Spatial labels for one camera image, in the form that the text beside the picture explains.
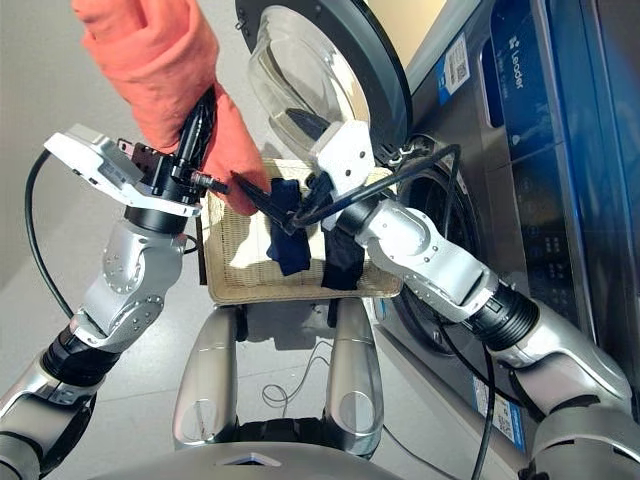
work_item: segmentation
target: black cable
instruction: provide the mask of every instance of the black cable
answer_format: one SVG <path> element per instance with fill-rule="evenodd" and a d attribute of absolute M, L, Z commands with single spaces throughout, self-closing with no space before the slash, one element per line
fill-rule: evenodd
<path fill-rule="evenodd" d="M 58 305 L 60 305 L 60 308 L 62 309 L 64 314 L 68 318 L 71 318 L 73 317 L 73 311 L 60 293 L 60 290 L 58 290 L 58 287 L 51 278 L 51 275 L 49 275 L 49 271 L 44 264 L 44 260 L 42 259 L 42 255 L 40 254 L 40 248 L 38 247 L 38 240 L 36 239 L 36 232 L 33 224 L 33 190 L 36 179 L 38 178 L 38 173 L 40 172 L 42 165 L 44 165 L 44 162 L 47 161 L 50 155 L 51 154 L 47 150 L 44 150 L 31 167 L 31 171 L 29 172 L 29 176 L 27 177 L 27 183 L 25 185 L 24 192 L 24 219 L 27 227 L 27 238 L 29 239 L 29 247 L 31 248 L 31 254 L 36 261 L 38 270 L 40 271 L 40 276 L 49 288 L 49 291 L 53 295 L 53 298 L 55 298 L 58 302 Z"/>
<path fill-rule="evenodd" d="M 489 377 L 489 399 L 487 401 L 487 414 L 484 417 L 484 429 L 482 431 L 482 440 L 480 441 L 480 448 L 478 449 L 478 456 L 476 457 L 476 464 L 473 467 L 473 473 L 471 474 L 471 480 L 479 480 L 480 473 L 482 473 L 482 467 L 484 465 L 484 459 L 487 456 L 487 450 L 489 449 L 489 439 L 491 437 L 491 429 L 493 427 L 493 412 L 496 404 L 496 388 L 495 388 L 495 375 L 493 371 L 493 359 L 489 355 L 487 347 L 483 346 L 484 360 L 487 363 L 487 375 Z"/>
<path fill-rule="evenodd" d="M 460 155 L 458 153 L 457 156 L 454 156 L 453 163 L 451 165 L 451 176 L 449 177 L 449 184 L 447 186 L 447 199 L 445 201 L 445 210 L 444 210 L 444 218 L 443 218 L 443 236 L 445 240 L 448 239 L 449 236 L 449 224 L 451 217 L 451 207 L 453 205 L 453 197 L 455 196 L 455 185 L 458 176 L 458 169 L 460 168 Z M 442 326 L 442 322 L 438 318 L 436 314 L 436 321 L 438 323 L 438 328 L 440 333 L 443 334 L 443 337 L 448 337 L 447 332 Z M 487 450 L 489 449 L 489 440 L 491 439 L 491 429 L 493 427 L 493 413 L 495 410 L 496 404 L 496 378 L 495 372 L 493 370 L 493 359 L 491 355 L 489 355 L 489 351 L 485 345 L 482 346 L 482 351 L 484 352 L 484 361 L 487 364 L 487 388 L 488 388 L 488 401 L 487 401 L 487 413 L 484 417 L 484 428 L 482 431 L 482 439 L 480 441 L 480 447 L 478 449 L 478 455 L 476 457 L 476 463 L 473 467 L 473 473 L 471 475 L 471 480 L 479 480 L 480 474 L 482 473 L 482 467 L 484 466 L 484 459 L 487 456 Z"/>
<path fill-rule="evenodd" d="M 377 182 L 372 183 L 366 187 L 358 188 L 353 190 L 345 195 L 337 198 L 335 202 L 327 205 L 326 207 L 320 208 L 312 213 L 305 215 L 296 214 L 291 219 L 292 226 L 297 228 L 305 228 L 315 223 L 321 222 L 327 217 L 330 217 L 334 213 L 337 213 L 350 205 L 366 200 L 367 198 L 376 195 L 386 188 L 394 185 L 396 183 L 402 182 L 404 180 L 408 180 L 412 177 L 415 177 L 425 168 L 430 167 L 431 165 L 436 164 L 442 158 L 447 155 L 453 155 L 454 163 L 460 158 L 460 145 L 447 145 L 446 147 L 434 152 L 432 155 L 424 156 L 422 151 L 419 150 L 417 152 L 411 153 L 407 155 L 405 160 L 405 165 L 408 160 L 412 160 L 417 158 L 417 160 L 409 165 L 403 166 L 393 175 L 389 175 L 385 178 L 378 180 Z"/>
<path fill-rule="evenodd" d="M 419 322 L 416 322 L 416 323 L 420 325 L 420 328 L 424 328 Z M 444 338 L 444 341 L 447 343 L 449 350 L 451 350 L 454 353 L 454 355 L 458 357 L 458 360 L 460 360 L 460 363 L 462 363 L 465 367 L 467 367 L 467 369 L 470 370 L 471 373 L 473 373 L 478 378 L 478 380 L 480 380 L 487 387 L 489 387 L 489 379 L 487 379 L 487 377 L 483 375 L 480 372 L 480 370 L 474 367 L 473 364 L 469 360 L 467 360 L 467 357 L 465 357 L 464 354 L 460 350 L 458 350 L 458 347 L 456 347 L 455 343 L 453 343 L 453 340 L 449 336 L 449 333 L 447 332 L 446 327 L 442 324 L 442 321 L 440 320 L 439 317 L 436 317 L 436 324 L 438 325 L 438 330 L 440 330 L 440 335 L 442 335 L 442 338 Z M 496 389 L 496 393 L 500 395 L 502 398 L 504 398 L 505 400 L 513 403 L 517 407 L 523 407 L 522 402 L 517 398 L 514 398 L 513 396 L 509 395 L 508 393 L 499 389 L 498 387 L 495 387 L 495 389 Z"/>
<path fill-rule="evenodd" d="M 456 189 L 456 181 L 458 180 L 458 170 L 460 169 L 460 155 L 454 157 L 451 163 L 451 176 L 447 185 L 447 198 L 444 202 L 444 220 L 442 223 L 442 236 L 449 238 L 449 225 L 451 224 L 451 210 L 453 208 L 454 192 Z"/>
<path fill-rule="evenodd" d="M 386 425 L 382 425 L 382 429 L 385 431 L 385 433 L 387 435 L 389 435 L 389 438 L 391 440 L 393 440 L 393 443 L 395 443 L 398 447 L 400 447 L 400 449 L 406 453 L 407 455 L 409 455 L 411 458 L 413 458 L 414 460 L 416 460 L 417 462 L 423 464 L 425 467 L 439 473 L 441 476 L 449 479 L 449 480 L 459 480 L 458 477 L 454 477 L 453 475 L 451 475 L 450 473 L 445 472 L 444 470 L 442 470 L 440 467 L 434 465 L 433 463 L 429 462 L 428 460 L 425 460 L 422 457 L 419 457 L 418 455 L 416 455 L 415 453 L 413 453 L 411 450 L 409 450 L 407 447 L 405 447 L 402 442 L 400 440 L 398 440 L 396 438 L 396 436 L 391 433 L 391 431 L 387 428 Z"/>
<path fill-rule="evenodd" d="M 185 255 L 189 255 L 190 253 L 197 252 L 198 249 L 200 248 L 199 245 L 198 245 L 198 239 L 196 237 L 194 237 L 193 235 L 187 235 L 187 238 L 193 242 L 194 246 L 191 247 L 191 248 L 187 248 L 184 251 L 184 254 Z"/>

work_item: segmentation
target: white wall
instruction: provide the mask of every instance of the white wall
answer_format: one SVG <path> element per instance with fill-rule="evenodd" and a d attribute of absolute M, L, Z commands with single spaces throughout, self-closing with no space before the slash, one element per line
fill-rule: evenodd
<path fill-rule="evenodd" d="M 214 31 L 225 39 L 218 69 L 221 81 L 236 99 L 259 147 L 269 142 L 282 151 L 246 79 L 249 54 L 234 29 L 235 2 L 201 3 Z M 24 182 L 43 141 L 77 122 L 113 138 L 137 141 L 141 137 L 127 104 L 82 47 L 82 25 L 71 11 L 70 0 L 0 0 L 0 5 L 1 288 L 24 262 L 31 261 L 23 226 Z M 267 153 L 275 152 L 268 147 Z M 45 254 L 47 238 L 54 230 L 67 230 L 65 242 L 73 246 L 65 259 L 67 265 L 90 253 L 79 247 L 102 241 L 108 232 L 96 216 L 119 211 L 117 205 L 82 185 L 56 160 L 43 168 L 36 186 L 35 208 Z M 96 228 L 83 230 L 87 223 Z"/>

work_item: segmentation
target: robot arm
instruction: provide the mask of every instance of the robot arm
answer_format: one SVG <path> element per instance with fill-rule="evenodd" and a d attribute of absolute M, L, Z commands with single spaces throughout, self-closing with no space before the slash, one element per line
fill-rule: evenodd
<path fill-rule="evenodd" d="M 613 359 L 566 319 L 508 287 L 486 265 L 445 240 L 423 213 L 384 200 L 355 238 L 378 267 L 403 278 L 419 299 L 448 321 L 465 325 L 494 358 L 514 368 L 543 413 L 591 396 L 631 414 L 631 389 Z M 537 381 L 532 367 L 541 362 L 554 365 L 549 369 L 562 365 L 566 381 L 553 391 Z"/>
<path fill-rule="evenodd" d="M 162 312 L 182 270 L 187 219 L 199 214 L 206 189 L 228 191 L 199 171 L 214 106 L 209 90 L 173 155 L 117 145 L 80 125 L 46 142 L 74 173 L 127 209 L 82 306 L 0 398 L 0 478 L 35 479 L 60 464 L 84 433 L 107 372 Z"/>
<path fill-rule="evenodd" d="M 471 330 L 548 415 L 521 478 L 638 477 L 640 428 L 631 417 L 630 386 L 612 358 L 566 319 L 445 240 L 426 215 L 393 200 L 368 215 L 362 208 L 346 209 L 341 220 L 353 228 L 364 218 L 355 239 L 371 260 L 403 278 L 444 318 Z"/>

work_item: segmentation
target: wicker basket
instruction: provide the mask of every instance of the wicker basket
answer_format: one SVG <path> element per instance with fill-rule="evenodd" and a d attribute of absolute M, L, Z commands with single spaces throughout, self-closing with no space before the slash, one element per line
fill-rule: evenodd
<path fill-rule="evenodd" d="M 311 169 L 300 160 L 265 160 L 268 175 L 296 179 L 303 191 Z M 373 182 L 388 175 L 376 168 Z M 271 244 L 269 220 L 258 212 L 252 217 L 234 213 L 220 199 L 208 195 L 203 205 L 202 228 L 209 294 L 218 304 L 241 304 L 339 297 L 392 297 L 401 281 L 381 271 L 365 254 L 364 270 L 357 290 L 321 287 L 324 272 L 324 235 L 318 225 L 307 230 L 311 268 L 283 276 L 278 263 L 267 257 Z"/>

